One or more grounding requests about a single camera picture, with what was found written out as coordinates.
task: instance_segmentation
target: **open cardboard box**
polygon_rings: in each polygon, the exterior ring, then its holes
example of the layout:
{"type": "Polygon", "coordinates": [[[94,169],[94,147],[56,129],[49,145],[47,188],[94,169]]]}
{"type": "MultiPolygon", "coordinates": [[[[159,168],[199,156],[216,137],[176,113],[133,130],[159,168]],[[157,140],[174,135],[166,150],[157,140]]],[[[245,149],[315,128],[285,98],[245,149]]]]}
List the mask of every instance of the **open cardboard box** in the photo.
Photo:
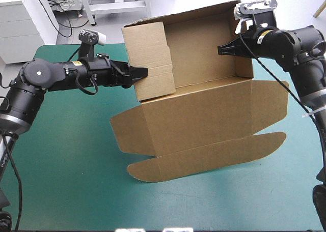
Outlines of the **open cardboard box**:
{"type": "Polygon", "coordinates": [[[121,151],[156,158],[128,167],[147,182],[249,162],[275,151],[285,133],[253,135],[286,116],[275,81],[252,80],[251,59],[219,56],[235,37],[233,1],[123,28],[129,62],[148,68],[135,84],[140,106],[111,119],[121,151]]]}

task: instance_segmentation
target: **black cable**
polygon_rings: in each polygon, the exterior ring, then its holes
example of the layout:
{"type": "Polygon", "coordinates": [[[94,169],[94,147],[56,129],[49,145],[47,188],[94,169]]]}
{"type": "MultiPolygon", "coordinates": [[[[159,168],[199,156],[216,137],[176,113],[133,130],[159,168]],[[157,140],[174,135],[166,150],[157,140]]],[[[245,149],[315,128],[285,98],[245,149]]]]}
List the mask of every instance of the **black cable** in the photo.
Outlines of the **black cable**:
{"type": "MultiPolygon", "coordinates": [[[[303,110],[306,113],[310,113],[309,110],[304,106],[304,104],[301,103],[301,101],[295,96],[295,94],[281,81],[278,79],[278,77],[276,77],[260,60],[259,58],[250,50],[249,46],[246,44],[246,42],[243,40],[243,37],[241,35],[241,33],[239,33],[239,37],[242,41],[242,43],[244,44],[244,46],[246,47],[247,51],[251,54],[251,56],[263,67],[263,69],[266,70],[267,73],[270,74],[270,76],[272,76],[292,97],[293,99],[303,108],[303,110]]],[[[322,160],[323,160],[323,169],[324,169],[324,175],[325,175],[325,179],[326,179],[326,149],[325,149],[325,142],[323,140],[322,137],[322,132],[320,129],[320,126],[318,125],[316,119],[310,114],[309,115],[310,119],[312,120],[312,122],[315,124],[318,134],[319,134],[319,138],[320,138],[320,144],[321,144],[321,150],[322,150],[322,160]]]]}
{"type": "Polygon", "coordinates": [[[96,83],[96,74],[94,73],[94,74],[92,74],[91,75],[91,77],[90,77],[90,82],[92,83],[92,85],[93,85],[93,87],[94,87],[94,92],[91,92],[91,91],[88,91],[88,90],[86,90],[80,83],[79,83],[79,76],[80,76],[80,74],[79,74],[79,71],[78,70],[76,70],[76,69],[74,69],[74,68],[68,68],[68,70],[70,71],[69,72],[69,74],[70,73],[72,73],[72,72],[76,72],[77,73],[77,75],[76,75],[76,79],[75,79],[75,84],[76,84],[76,87],[78,88],[78,89],[80,89],[82,92],[84,92],[85,94],[87,94],[87,95],[91,95],[91,96],[94,96],[97,92],[98,92],[98,85],[97,85],[97,83],[96,83]]]}
{"type": "Polygon", "coordinates": [[[18,231],[18,228],[19,228],[20,218],[21,218],[21,212],[22,212],[22,184],[21,184],[21,179],[20,179],[20,176],[19,176],[19,173],[18,173],[16,164],[15,164],[15,161],[14,161],[14,159],[13,159],[11,153],[10,153],[10,150],[9,150],[9,147],[8,147],[8,143],[7,143],[7,140],[6,140],[6,136],[3,135],[3,134],[2,134],[2,139],[4,141],[4,144],[5,144],[5,147],[6,147],[6,152],[8,154],[8,157],[9,157],[9,160],[10,160],[10,163],[11,163],[11,166],[14,169],[14,172],[15,172],[15,175],[16,175],[16,178],[17,178],[17,181],[18,181],[18,189],[19,189],[19,210],[18,210],[17,222],[16,222],[16,227],[15,227],[15,232],[17,232],[18,231]]]}
{"type": "Polygon", "coordinates": [[[10,101],[9,101],[8,97],[6,97],[6,96],[0,96],[0,99],[5,99],[7,101],[7,105],[8,106],[10,105],[10,101]]]}
{"type": "Polygon", "coordinates": [[[69,62],[69,61],[73,58],[73,56],[76,55],[76,53],[79,51],[79,48],[80,48],[80,47],[78,47],[78,48],[74,51],[74,53],[70,56],[70,58],[67,60],[67,62],[69,62]]]}
{"type": "Polygon", "coordinates": [[[63,26],[63,27],[68,27],[68,28],[79,28],[79,27],[84,27],[88,22],[89,22],[89,20],[87,20],[83,25],[80,25],[80,26],[74,26],[74,27],[69,27],[69,26],[66,26],[66,25],[64,25],[64,24],[62,24],[62,23],[59,23],[59,22],[58,22],[58,24],[60,24],[60,25],[63,26]]]}
{"type": "MultiPolygon", "coordinates": [[[[57,3],[57,2],[55,2],[55,1],[53,1],[53,0],[47,0],[47,1],[48,1],[48,2],[53,2],[52,4],[50,4],[51,7],[53,7],[53,6],[57,6],[57,5],[60,5],[59,3],[57,3]]],[[[87,20],[87,21],[86,21],[84,24],[82,24],[82,25],[74,26],[74,27],[64,25],[64,24],[62,24],[62,23],[60,23],[60,22],[57,22],[57,23],[60,24],[60,25],[63,26],[63,27],[68,27],[68,28],[79,28],[79,27],[84,27],[88,22],[89,22],[89,20],[87,20]]]]}
{"type": "Polygon", "coordinates": [[[0,87],[4,88],[4,89],[7,89],[10,87],[10,84],[8,86],[3,86],[2,85],[2,73],[0,73],[0,87]]]}
{"type": "Polygon", "coordinates": [[[67,35],[63,35],[62,33],[60,33],[59,30],[58,30],[58,29],[56,28],[56,26],[54,25],[54,23],[52,22],[52,20],[51,20],[49,14],[48,14],[46,8],[44,7],[43,3],[41,2],[41,0],[38,0],[38,1],[39,1],[39,3],[41,4],[41,6],[43,7],[43,9],[44,9],[44,11],[45,11],[45,13],[46,13],[48,19],[50,20],[52,26],[53,26],[53,27],[55,28],[55,30],[59,33],[59,35],[65,37],[65,38],[70,38],[70,37],[72,36],[72,28],[70,28],[70,35],[68,35],[68,36],[67,36],[67,35]]]}

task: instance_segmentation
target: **white cabinet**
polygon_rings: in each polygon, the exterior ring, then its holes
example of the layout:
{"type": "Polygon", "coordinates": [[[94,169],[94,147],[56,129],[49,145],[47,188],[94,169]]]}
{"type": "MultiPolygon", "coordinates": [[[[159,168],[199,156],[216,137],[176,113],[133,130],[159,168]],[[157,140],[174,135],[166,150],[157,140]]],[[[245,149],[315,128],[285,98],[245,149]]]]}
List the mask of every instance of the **white cabinet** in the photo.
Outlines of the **white cabinet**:
{"type": "MultiPolygon", "coordinates": [[[[47,0],[41,0],[57,29],[47,0]]],[[[0,0],[0,57],[5,63],[26,62],[42,45],[55,45],[58,32],[38,0],[0,0]]]]}

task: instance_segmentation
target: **label sticker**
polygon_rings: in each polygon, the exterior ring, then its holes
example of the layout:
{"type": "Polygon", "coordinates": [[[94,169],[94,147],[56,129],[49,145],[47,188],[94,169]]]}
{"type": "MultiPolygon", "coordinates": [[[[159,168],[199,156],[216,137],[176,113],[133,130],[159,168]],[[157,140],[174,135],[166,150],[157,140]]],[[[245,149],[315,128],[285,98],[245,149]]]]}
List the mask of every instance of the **label sticker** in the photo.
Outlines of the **label sticker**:
{"type": "Polygon", "coordinates": [[[263,42],[263,39],[265,37],[265,35],[267,35],[270,31],[273,31],[273,30],[266,30],[264,31],[258,38],[257,40],[257,44],[261,44],[263,42]]]}
{"type": "Polygon", "coordinates": [[[82,64],[82,62],[80,62],[80,61],[73,61],[72,62],[75,66],[82,66],[83,64],[82,64]]]}

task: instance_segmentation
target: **white table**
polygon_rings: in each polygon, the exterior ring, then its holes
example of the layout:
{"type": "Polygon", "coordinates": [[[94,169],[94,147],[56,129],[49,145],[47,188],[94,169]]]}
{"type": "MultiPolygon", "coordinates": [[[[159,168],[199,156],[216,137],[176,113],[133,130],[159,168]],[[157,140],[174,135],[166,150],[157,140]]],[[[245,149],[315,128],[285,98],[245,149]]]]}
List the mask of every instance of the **white table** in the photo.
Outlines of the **white table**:
{"type": "Polygon", "coordinates": [[[84,5],[87,17],[90,24],[95,25],[95,15],[120,13],[120,12],[136,12],[146,10],[147,17],[151,17],[151,4],[150,0],[124,2],[124,0],[115,0],[114,3],[106,4],[91,4],[90,0],[81,0],[84,5]]]}

